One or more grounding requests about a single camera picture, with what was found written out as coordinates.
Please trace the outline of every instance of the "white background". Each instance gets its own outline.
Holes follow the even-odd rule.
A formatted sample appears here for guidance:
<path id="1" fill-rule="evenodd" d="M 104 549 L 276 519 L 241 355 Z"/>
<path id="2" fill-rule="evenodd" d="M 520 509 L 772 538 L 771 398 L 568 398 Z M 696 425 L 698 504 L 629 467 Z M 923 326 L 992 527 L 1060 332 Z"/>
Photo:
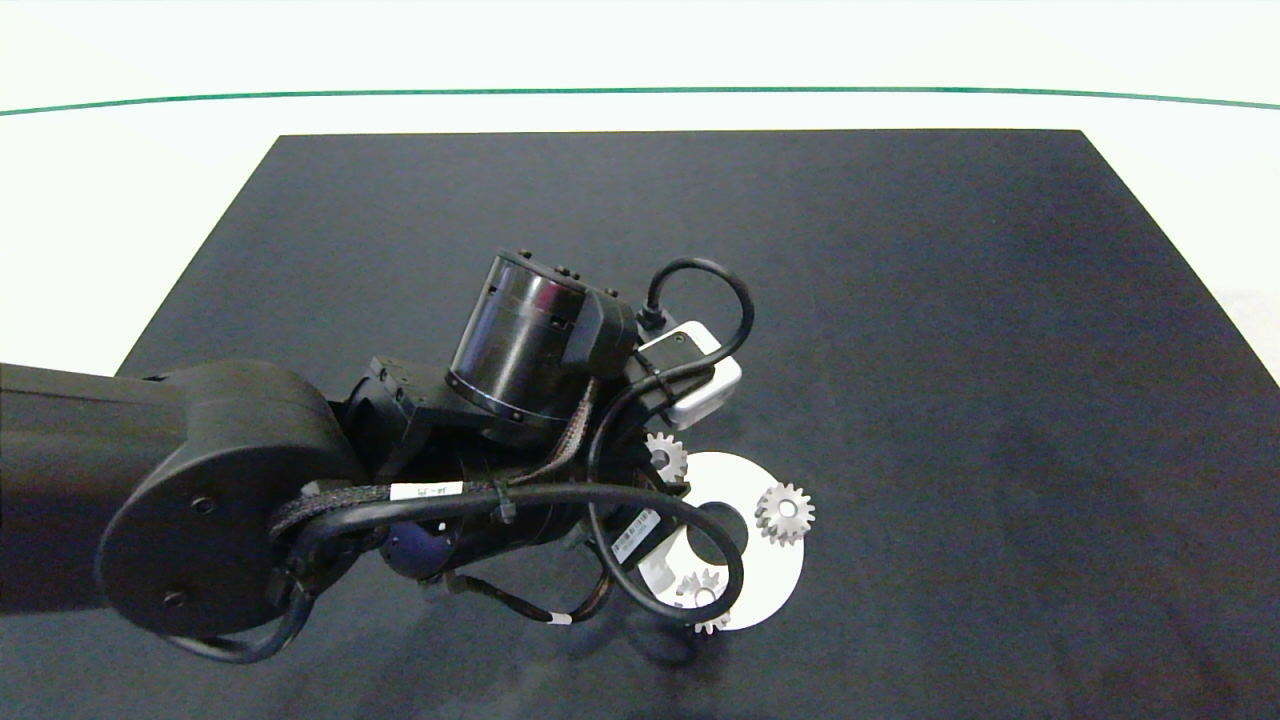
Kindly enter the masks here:
<path id="1" fill-rule="evenodd" d="M 0 110 L 744 85 L 1276 104 L 1277 38 L 1271 3 L 9 3 Z M 257 99 L 0 117 L 0 360 L 114 373 L 279 135 L 915 127 L 1083 129 L 1280 377 L 1280 110 L 937 94 Z"/>

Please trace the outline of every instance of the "spur gear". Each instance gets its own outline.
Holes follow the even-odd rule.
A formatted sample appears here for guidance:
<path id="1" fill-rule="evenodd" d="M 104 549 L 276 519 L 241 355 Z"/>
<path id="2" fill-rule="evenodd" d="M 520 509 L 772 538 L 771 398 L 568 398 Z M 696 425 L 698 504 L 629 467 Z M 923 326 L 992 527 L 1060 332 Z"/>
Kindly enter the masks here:
<path id="1" fill-rule="evenodd" d="M 685 479 L 685 473 L 689 471 L 689 454 L 685 452 L 685 443 L 676 439 L 676 436 L 649 433 L 644 446 L 649 448 L 649 460 L 658 470 L 662 482 L 678 483 Z"/>
<path id="2" fill-rule="evenodd" d="M 755 527 L 769 542 L 790 544 L 803 538 L 813 527 L 813 503 L 791 483 L 778 483 L 764 491 L 755 503 Z"/>
<path id="3" fill-rule="evenodd" d="M 719 587 L 719 573 L 713 573 L 710 570 L 703 570 L 701 577 L 698 573 L 692 573 L 685 577 L 676 587 L 676 597 L 687 598 L 687 602 L 694 607 L 701 607 L 709 605 L 719 597 L 722 591 L 717 591 Z M 675 602 L 676 607 L 684 607 L 685 600 L 677 600 Z M 728 625 L 728 612 L 721 615 L 719 618 L 712 618 L 705 623 L 694 623 L 695 633 L 707 633 L 708 635 L 716 634 L 716 630 L 723 630 L 724 625 Z"/>

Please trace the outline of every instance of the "bolt hole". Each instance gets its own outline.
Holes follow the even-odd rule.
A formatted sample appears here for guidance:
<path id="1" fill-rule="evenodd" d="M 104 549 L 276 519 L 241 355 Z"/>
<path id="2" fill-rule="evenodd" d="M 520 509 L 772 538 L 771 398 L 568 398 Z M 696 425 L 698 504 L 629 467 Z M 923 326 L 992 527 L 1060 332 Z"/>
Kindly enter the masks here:
<path id="1" fill-rule="evenodd" d="M 211 497 L 201 496 L 191 501 L 191 509 L 198 515 L 209 515 L 215 507 L 218 507 L 218 503 Z"/>

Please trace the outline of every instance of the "barcode label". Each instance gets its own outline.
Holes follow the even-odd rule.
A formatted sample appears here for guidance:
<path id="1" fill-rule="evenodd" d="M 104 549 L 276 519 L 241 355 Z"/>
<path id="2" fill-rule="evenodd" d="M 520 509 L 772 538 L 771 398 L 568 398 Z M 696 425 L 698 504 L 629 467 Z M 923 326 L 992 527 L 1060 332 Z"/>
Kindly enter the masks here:
<path id="1" fill-rule="evenodd" d="M 462 495 L 462 482 L 452 483 L 392 483 L 390 500 L 413 500 L 419 497 L 443 497 Z"/>
<path id="2" fill-rule="evenodd" d="M 662 515 L 649 509 L 641 510 L 636 519 L 627 525 L 627 529 L 622 530 L 618 539 L 613 541 L 613 556 L 618 559 L 618 562 L 630 557 L 644 542 L 644 538 L 649 537 L 649 533 L 658 527 L 659 521 L 662 521 Z"/>

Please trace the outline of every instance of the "black mat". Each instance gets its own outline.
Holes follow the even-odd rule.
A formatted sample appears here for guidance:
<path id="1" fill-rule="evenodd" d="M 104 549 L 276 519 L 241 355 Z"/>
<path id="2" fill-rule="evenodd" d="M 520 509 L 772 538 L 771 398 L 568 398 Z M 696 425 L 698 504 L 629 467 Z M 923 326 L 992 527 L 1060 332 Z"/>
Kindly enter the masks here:
<path id="1" fill-rule="evenodd" d="M 8 717 L 1280 716 L 1280 391 L 1075 132 L 284 137 L 122 374 L 444 363 L 498 246 L 635 300 L 705 255 L 760 316 L 685 438 L 818 506 L 768 623 L 540 626 L 365 559 L 280 657 L 110 612 L 0 621 Z M 710 282 L 672 302 L 727 333 Z M 480 574 L 549 605 L 591 562 Z"/>

